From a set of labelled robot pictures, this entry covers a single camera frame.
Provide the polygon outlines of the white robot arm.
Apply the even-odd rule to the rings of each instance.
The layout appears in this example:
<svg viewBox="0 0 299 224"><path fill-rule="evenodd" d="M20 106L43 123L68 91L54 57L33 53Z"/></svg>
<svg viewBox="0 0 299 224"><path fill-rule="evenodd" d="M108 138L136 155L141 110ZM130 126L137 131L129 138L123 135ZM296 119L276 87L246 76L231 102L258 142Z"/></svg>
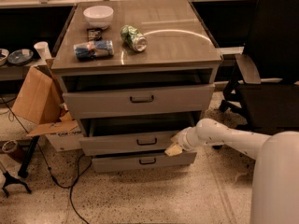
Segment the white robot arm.
<svg viewBox="0 0 299 224"><path fill-rule="evenodd" d="M299 132L268 135L201 119L176 133L165 154L212 145L227 145L255 160L250 224L299 224Z"/></svg>

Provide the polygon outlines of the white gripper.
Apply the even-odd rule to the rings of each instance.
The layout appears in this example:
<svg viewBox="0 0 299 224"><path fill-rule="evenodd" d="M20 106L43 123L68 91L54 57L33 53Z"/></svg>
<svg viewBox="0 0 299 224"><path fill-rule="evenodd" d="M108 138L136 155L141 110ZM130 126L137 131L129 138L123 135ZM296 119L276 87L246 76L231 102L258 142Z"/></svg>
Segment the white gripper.
<svg viewBox="0 0 299 224"><path fill-rule="evenodd" d="M171 145L164 152L167 156L177 156L181 154L183 150L194 150L194 147L188 142L187 139L187 134L190 129L191 127L185 128L171 138Z"/></svg>

